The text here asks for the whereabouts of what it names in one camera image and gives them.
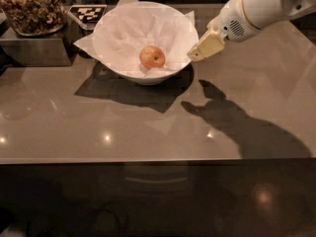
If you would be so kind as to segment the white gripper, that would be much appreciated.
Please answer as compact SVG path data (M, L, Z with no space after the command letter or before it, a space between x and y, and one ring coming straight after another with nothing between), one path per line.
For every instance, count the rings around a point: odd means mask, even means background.
M260 32L249 21L243 0L229 0L208 23L207 28L209 31L188 52L188 57L193 62L202 61L223 50L224 40L240 42Z

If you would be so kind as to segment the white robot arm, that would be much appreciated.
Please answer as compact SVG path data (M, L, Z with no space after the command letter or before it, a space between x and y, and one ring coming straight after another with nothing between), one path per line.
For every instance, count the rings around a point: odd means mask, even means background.
M315 11L316 0L229 0L188 56L194 62L204 60L221 51L227 40L248 40L271 24Z

